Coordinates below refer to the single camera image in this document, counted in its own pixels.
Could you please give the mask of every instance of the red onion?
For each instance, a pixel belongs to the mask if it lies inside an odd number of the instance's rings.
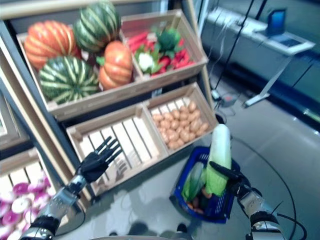
[[[12,191],[18,196],[24,195],[28,193],[28,186],[29,186],[29,183],[21,182],[14,185]]]
[[[50,200],[50,196],[46,192],[40,192],[38,193],[33,201],[33,206],[38,208],[40,207],[43,203],[47,203]]]
[[[26,223],[24,225],[24,227],[22,228],[22,233],[24,233],[25,231],[27,231],[30,228],[31,224],[30,223]]]
[[[12,191],[0,192],[0,201],[12,204],[16,199],[16,195]]]
[[[22,214],[25,210],[27,210],[30,207],[30,205],[30,199],[25,196],[21,196],[13,201],[11,210],[16,214]]]
[[[4,201],[0,202],[0,218],[2,218],[9,210],[11,209],[11,205]]]
[[[45,185],[46,187],[48,187],[48,188],[51,187],[51,183],[50,183],[49,178],[48,178],[47,176],[45,176],[43,182],[44,182],[44,185]]]
[[[7,238],[7,240],[19,240],[22,235],[22,231],[15,230]]]
[[[29,193],[39,193],[39,192],[42,192],[45,188],[46,188],[46,184],[42,181],[39,181],[37,183],[30,183],[27,191]]]
[[[13,231],[13,226],[0,226],[0,240],[7,240],[7,238]]]
[[[49,194],[50,197],[53,197],[56,194],[56,190],[52,186],[48,188],[46,192]]]
[[[2,224],[5,226],[15,225],[21,219],[21,214],[14,213],[13,211],[8,211],[2,218]]]
[[[38,213],[39,210],[37,208],[29,208],[24,211],[23,217],[28,224],[31,224],[37,218]]]

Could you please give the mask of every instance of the black cable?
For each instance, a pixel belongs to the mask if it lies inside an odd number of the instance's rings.
[[[222,72],[221,72],[221,74],[220,74],[220,77],[219,77],[218,82],[216,83],[214,89],[217,89],[217,87],[218,87],[218,85],[219,85],[219,82],[221,81],[221,78],[222,78],[223,74],[225,73],[225,71],[226,71],[226,69],[227,69],[227,65],[228,65],[228,63],[229,63],[229,61],[230,61],[230,58],[231,58],[231,56],[232,56],[232,53],[233,53],[234,50],[235,50],[236,44],[237,44],[237,42],[238,42],[238,39],[239,39],[240,34],[241,34],[241,32],[242,32],[242,29],[243,29],[244,26],[245,26],[245,22],[246,22],[246,20],[247,20],[247,18],[248,18],[249,12],[250,12],[250,10],[251,10],[251,8],[252,8],[252,5],[254,4],[254,1],[255,1],[255,0],[251,0],[251,2],[250,2],[250,6],[249,6],[248,10],[246,11],[244,20],[243,20],[243,22],[241,23],[241,26],[240,26],[240,30],[238,31],[238,33],[237,33],[237,35],[236,35],[236,38],[235,38],[235,41],[234,41],[234,43],[233,43],[233,45],[232,45],[231,51],[230,51],[230,53],[229,53],[229,55],[228,55],[228,58],[226,59],[226,61],[225,61],[225,63],[224,63]]]
[[[283,215],[283,214],[280,214],[280,213],[277,213],[277,215],[278,215],[279,217],[288,219],[288,220],[294,222],[295,224],[298,224],[299,227],[300,227],[300,228],[302,229],[302,231],[303,231],[303,237],[302,237],[300,240],[306,240],[306,239],[307,239],[307,230],[306,230],[306,228],[305,228],[300,222],[298,222],[297,220],[294,220],[292,217],[289,217],[289,216],[286,216],[286,215]]]
[[[234,137],[232,136],[232,140],[235,140],[241,144],[243,144],[244,146],[246,146],[248,149],[250,149],[252,152],[254,152],[255,154],[257,154],[274,172],[275,174],[277,174],[277,176],[281,179],[281,181],[283,182],[283,184],[285,185],[290,198],[291,198],[291,202],[292,202],[292,208],[293,208],[293,217],[294,217],[294,225],[293,225],[293,229],[292,232],[290,234],[290,237],[288,240],[292,240],[295,232],[296,232],[296,227],[297,227],[297,212],[296,212],[296,205],[295,205],[295,201],[294,201],[294,197],[292,196],[292,193],[290,191],[289,186],[287,185],[286,181],[283,179],[283,177],[280,175],[280,173],[275,169],[274,166],[271,165],[271,163],[264,157],[262,156],[259,152],[257,152],[253,147],[251,147],[248,143],[246,143],[245,141],[243,141],[240,138]]]
[[[74,229],[71,229],[71,230],[69,230],[69,231],[65,231],[65,232],[63,232],[63,233],[60,233],[60,234],[58,234],[58,235],[55,235],[55,238],[56,238],[56,237],[63,236],[63,235],[66,235],[66,234],[68,234],[68,233],[71,233],[72,231],[77,230],[78,228],[80,228],[80,227],[85,223],[85,221],[86,221],[86,212],[85,212],[84,208],[81,206],[81,204],[78,204],[78,206],[80,207],[81,212],[83,213],[83,220],[81,221],[81,223],[80,223],[77,227],[75,227]]]

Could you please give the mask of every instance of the robotic arm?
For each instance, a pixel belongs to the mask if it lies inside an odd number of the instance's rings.
[[[84,159],[74,178],[67,186],[61,188],[41,210],[20,240],[52,240],[54,238],[61,219],[78,200],[82,189],[87,184],[96,181],[107,170],[109,164],[122,152],[119,149],[120,144],[116,144],[117,140],[114,139],[111,142],[110,140],[111,137],[109,136]]]
[[[96,181],[122,152],[117,140],[110,142],[111,139],[109,136],[84,159],[74,178],[50,200],[20,240],[53,240],[61,219],[78,200],[82,189]],[[285,240],[273,209],[268,206],[262,194],[251,187],[248,179],[241,172],[229,170],[214,162],[210,162],[210,165],[229,178],[227,187],[237,197],[239,205],[250,220],[251,233],[245,239]]]
[[[250,220],[251,233],[245,236],[246,240],[286,240],[275,211],[241,172],[229,170],[212,161],[210,165],[229,178],[227,187],[237,197],[238,204]]]

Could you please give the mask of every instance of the watermelon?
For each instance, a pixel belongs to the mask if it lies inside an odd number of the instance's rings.
[[[49,101],[62,104],[99,91],[98,76],[91,66],[72,56],[49,59],[39,71],[42,92]]]
[[[117,37],[120,27],[115,6],[103,0],[80,10],[80,19],[73,24],[74,38],[81,49],[98,53]]]

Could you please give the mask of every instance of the gray floor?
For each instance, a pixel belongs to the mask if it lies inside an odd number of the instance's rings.
[[[255,148],[280,172],[292,191],[297,219],[307,228],[307,239],[319,239],[319,133],[268,100],[243,108],[242,103],[251,93],[228,79],[221,82],[218,90],[220,94],[229,91],[241,93],[233,106],[236,113],[234,116],[229,108],[220,108],[219,112],[226,115],[226,125],[234,137]],[[207,137],[196,144],[208,146],[209,143],[210,138]],[[250,231],[249,221],[236,202],[226,224],[213,224],[182,215],[169,201],[170,193],[191,151],[192,147],[189,147],[108,192],[99,203],[89,209],[84,225],[59,239],[87,240],[106,237],[113,231],[120,235],[168,237],[181,222],[190,225],[196,240],[245,239]],[[265,162],[234,140],[232,157],[271,206],[283,201],[277,211],[293,217],[288,191]],[[285,219],[279,219],[279,222],[288,238],[293,224]],[[300,239],[301,236],[302,231],[297,226],[293,239]]]

